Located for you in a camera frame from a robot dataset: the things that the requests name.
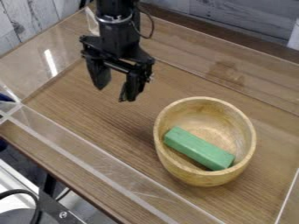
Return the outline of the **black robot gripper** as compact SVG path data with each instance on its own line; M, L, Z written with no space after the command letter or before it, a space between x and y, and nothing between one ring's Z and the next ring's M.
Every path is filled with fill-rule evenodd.
M124 20L96 16L98 36L82 36L82 57L86 59L90 77L95 87L103 90L111 82L111 70L126 74L119 101L134 102L144 91L152 75L155 58L140 44L140 16L131 14Z

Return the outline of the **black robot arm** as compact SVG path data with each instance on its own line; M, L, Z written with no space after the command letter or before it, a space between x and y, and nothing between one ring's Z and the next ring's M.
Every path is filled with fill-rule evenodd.
M140 38L150 39L140 31L139 0L96 0L95 19L99 35L79 37L90 77L102 90L111 82L111 70L126 74L119 101L134 102L151 81L155 58L140 46Z

